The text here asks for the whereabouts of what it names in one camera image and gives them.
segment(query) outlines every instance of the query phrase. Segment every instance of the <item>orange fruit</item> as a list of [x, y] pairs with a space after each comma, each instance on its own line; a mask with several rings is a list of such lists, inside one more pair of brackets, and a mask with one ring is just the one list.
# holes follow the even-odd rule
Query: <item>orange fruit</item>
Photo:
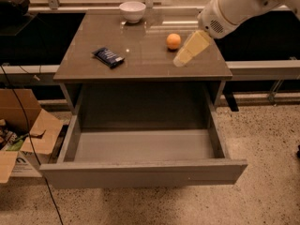
[[176, 50], [180, 47], [181, 38], [178, 34], [169, 34], [166, 42], [168, 49]]

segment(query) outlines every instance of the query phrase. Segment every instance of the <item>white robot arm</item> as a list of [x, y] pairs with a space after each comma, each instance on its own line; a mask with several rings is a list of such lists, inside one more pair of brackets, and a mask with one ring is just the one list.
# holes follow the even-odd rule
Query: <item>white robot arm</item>
[[199, 14], [199, 28], [212, 38], [224, 38], [249, 18], [281, 5], [300, 19], [300, 0], [212, 0]]

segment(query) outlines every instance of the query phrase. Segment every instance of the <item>cable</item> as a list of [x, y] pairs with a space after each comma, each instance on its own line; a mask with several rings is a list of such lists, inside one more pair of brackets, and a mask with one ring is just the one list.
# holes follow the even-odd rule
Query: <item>cable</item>
[[[21, 109], [22, 109], [22, 112], [23, 112], [24, 117], [25, 117], [25, 120], [26, 120], [26, 127], [27, 127], [27, 130], [28, 130], [28, 138], [29, 138], [30, 144], [31, 144], [32, 149], [33, 149], [33, 151], [34, 151], [34, 155], [35, 155], [35, 157], [36, 157], [36, 159], [37, 159], [38, 165], [41, 165], [41, 163], [40, 163], [40, 161], [39, 161], [39, 159], [38, 159], [38, 155], [37, 155], [37, 153], [36, 153], [34, 144], [33, 144], [33, 142], [32, 142], [31, 135], [30, 135], [29, 119], [28, 119], [28, 117], [27, 117], [25, 108], [24, 108], [24, 106], [22, 105], [22, 103], [21, 103], [21, 101], [20, 101], [20, 99], [19, 99], [19, 97], [18, 97], [18, 95], [17, 95], [15, 89], [13, 88], [13, 85], [11, 84], [11, 82], [10, 82], [10, 80], [9, 80], [9, 78], [8, 78], [8, 75], [6, 74], [6, 72], [5, 72], [4, 68], [3, 68], [3, 66], [1, 65], [0, 67], [1, 67], [1, 69], [2, 69], [2, 71], [3, 71], [4, 76], [6, 77], [6, 80], [7, 80], [7, 83], [8, 83], [8, 85], [9, 85], [10, 89], [12, 90], [14, 96], [16, 97], [16, 99], [18, 100], [18, 102], [19, 102], [19, 104], [20, 104], [20, 107], [21, 107]], [[61, 214], [60, 214], [60, 212], [59, 212], [58, 206], [57, 206], [57, 204], [56, 204], [56, 202], [55, 202], [55, 199], [54, 199], [54, 197], [53, 197], [53, 193], [51, 192], [51, 189], [50, 189], [48, 180], [47, 180], [46, 177], [44, 177], [44, 179], [45, 179], [47, 188], [48, 188], [48, 190], [49, 190], [49, 194], [50, 194], [50, 197], [51, 197], [51, 199], [52, 199], [53, 205], [54, 205], [54, 207], [55, 207], [55, 209], [56, 209], [56, 212], [57, 212], [57, 215], [58, 215], [58, 217], [59, 217], [59, 220], [60, 220], [61, 224], [64, 225], [64, 222], [63, 222], [63, 219], [62, 219]]]

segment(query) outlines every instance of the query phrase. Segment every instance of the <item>bowl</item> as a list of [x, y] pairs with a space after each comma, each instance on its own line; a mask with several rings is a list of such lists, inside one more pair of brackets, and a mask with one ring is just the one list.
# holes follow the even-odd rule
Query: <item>bowl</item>
[[141, 2], [126, 2], [119, 6], [121, 14], [129, 23], [137, 23], [146, 10], [146, 5]]

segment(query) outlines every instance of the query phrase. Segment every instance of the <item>floor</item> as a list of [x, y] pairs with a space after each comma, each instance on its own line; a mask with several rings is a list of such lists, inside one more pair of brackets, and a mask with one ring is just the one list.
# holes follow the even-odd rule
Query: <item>floor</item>
[[[232, 158], [248, 166], [233, 186], [51, 187], [64, 224], [300, 224], [300, 102], [217, 109]], [[60, 224], [42, 178], [0, 186], [1, 224]]]

